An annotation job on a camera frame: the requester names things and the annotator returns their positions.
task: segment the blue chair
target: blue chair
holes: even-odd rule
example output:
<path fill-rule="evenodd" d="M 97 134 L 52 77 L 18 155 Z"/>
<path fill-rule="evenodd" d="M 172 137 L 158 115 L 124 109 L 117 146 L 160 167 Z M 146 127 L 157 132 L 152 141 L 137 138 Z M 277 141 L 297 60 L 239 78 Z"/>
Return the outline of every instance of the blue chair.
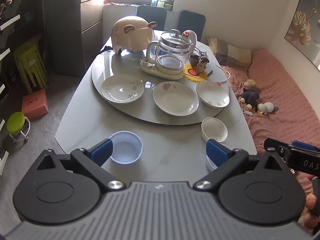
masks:
<path fill-rule="evenodd" d="M 163 7 L 150 5 L 140 5 L 137 7 L 137 16 L 149 22 L 157 22 L 155 30 L 164 31 L 165 20 L 167 19 L 167 10 Z"/>
<path fill-rule="evenodd" d="M 203 33 L 204 24 L 204 15 L 190 11 L 181 11 L 179 15 L 177 29 L 181 33 L 183 33 L 186 30 L 194 31 L 197 34 L 198 41 L 200 41 Z"/>

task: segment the pig-shaped food cover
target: pig-shaped food cover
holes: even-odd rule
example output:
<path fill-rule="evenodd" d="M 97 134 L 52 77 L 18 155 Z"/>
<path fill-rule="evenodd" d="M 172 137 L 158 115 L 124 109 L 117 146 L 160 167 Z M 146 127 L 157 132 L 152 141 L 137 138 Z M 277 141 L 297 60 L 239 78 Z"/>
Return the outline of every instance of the pig-shaped food cover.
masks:
<path fill-rule="evenodd" d="M 158 24 L 148 23 L 138 16 L 127 16 L 118 20 L 111 31 L 112 47 L 116 54 L 121 48 L 127 50 L 144 50 L 153 40 L 153 30 Z"/>

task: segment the white plush penguin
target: white plush penguin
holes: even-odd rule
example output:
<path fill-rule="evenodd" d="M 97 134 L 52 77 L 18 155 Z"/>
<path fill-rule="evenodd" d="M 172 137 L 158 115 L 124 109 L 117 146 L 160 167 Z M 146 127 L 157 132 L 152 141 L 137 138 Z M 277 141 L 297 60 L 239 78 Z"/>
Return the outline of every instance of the white plush penguin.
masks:
<path fill-rule="evenodd" d="M 266 102 L 264 104 L 258 104 L 257 109 L 258 109 L 258 111 L 257 111 L 258 114 L 268 114 L 268 113 L 271 113 L 273 111 L 278 110 L 278 106 L 274 105 L 271 102 Z"/>

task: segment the orange box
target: orange box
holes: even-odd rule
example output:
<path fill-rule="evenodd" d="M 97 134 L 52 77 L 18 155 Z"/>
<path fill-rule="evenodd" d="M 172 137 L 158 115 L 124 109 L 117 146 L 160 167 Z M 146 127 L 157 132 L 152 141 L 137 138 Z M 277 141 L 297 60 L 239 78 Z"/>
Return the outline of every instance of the orange box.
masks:
<path fill-rule="evenodd" d="M 34 92 L 22 99 L 21 112 L 29 119 L 48 113 L 48 99 L 45 90 Z"/>

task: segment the green round stool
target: green round stool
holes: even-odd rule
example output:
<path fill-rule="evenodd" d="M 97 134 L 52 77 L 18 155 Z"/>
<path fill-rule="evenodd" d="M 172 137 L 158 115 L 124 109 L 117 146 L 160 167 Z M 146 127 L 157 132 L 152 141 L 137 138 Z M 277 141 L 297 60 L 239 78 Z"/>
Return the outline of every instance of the green round stool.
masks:
<path fill-rule="evenodd" d="M 22 132 L 22 128 L 24 126 L 25 120 L 28 121 L 29 123 L 29 127 L 28 127 L 28 131 L 26 132 L 26 134 L 24 134 Z M 28 133 L 30 132 L 30 121 L 27 117 L 24 116 L 23 113 L 21 112 L 15 112 L 13 113 L 8 121 L 7 121 L 7 130 L 9 132 L 10 137 L 13 139 L 14 142 L 18 142 L 21 140 L 28 140 Z M 23 135 L 23 138 L 15 138 L 13 135 L 20 133 Z"/>

